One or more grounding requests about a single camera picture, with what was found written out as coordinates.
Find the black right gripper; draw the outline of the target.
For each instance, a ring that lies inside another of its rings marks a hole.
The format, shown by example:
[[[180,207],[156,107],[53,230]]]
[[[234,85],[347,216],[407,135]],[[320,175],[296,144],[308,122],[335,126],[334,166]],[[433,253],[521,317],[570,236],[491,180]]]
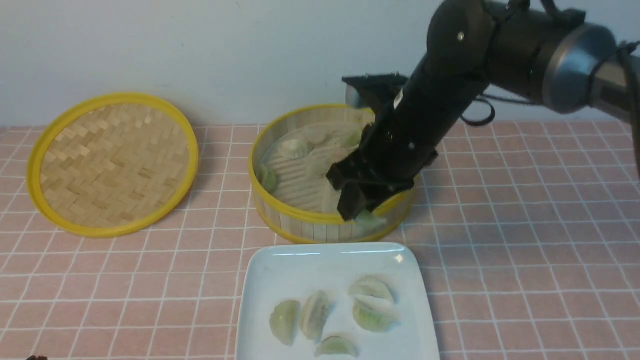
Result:
[[[412,139],[410,133],[388,130],[374,122],[363,126],[358,146],[332,161],[326,173],[340,191],[337,210],[343,221],[374,212],[395,195],[408,191],[414,177],[438,157],[433,142]]]

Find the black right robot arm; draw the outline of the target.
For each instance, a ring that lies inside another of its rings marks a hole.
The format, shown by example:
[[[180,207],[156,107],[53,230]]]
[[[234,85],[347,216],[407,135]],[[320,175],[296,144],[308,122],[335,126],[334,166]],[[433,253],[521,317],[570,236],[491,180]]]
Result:
[[[639,43],[617,42],[582,10],[552,0],[444,0],[434,12],[426,53],[409,76],[344,76],[345,101],[371,109],[358,148],[326,177],[340,192],[337,211],[351,221],[414,186],[436,146],[493,85],[521,104],[570,114],[598,109],[631,127],[639,157]]]

